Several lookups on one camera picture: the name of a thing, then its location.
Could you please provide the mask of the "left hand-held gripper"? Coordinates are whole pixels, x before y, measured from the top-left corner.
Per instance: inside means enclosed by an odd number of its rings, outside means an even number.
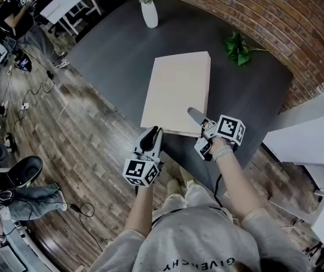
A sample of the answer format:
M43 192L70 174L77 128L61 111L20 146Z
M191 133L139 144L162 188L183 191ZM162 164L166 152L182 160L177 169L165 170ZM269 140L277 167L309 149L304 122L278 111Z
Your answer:
M135 141L133 152L151 151L159 155L163 142L163 129L157 126L146 129ZM134 154L127 158L123 167L123 178L134 186L150 186L162 170L160 158L146 154Z

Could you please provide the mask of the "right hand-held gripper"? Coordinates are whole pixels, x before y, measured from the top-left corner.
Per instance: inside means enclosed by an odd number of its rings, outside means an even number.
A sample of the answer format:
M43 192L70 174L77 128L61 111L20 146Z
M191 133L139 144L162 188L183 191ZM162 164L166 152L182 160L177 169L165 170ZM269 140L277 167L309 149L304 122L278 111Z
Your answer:
M194 148L203 160L210 161L212 158L210 149L214 137L226 139L232 146L233 152L241 145L246 130L241 120L221 115L218 122L215 122L193 107L189 107L187 112L202 127L201 136L197 139Z

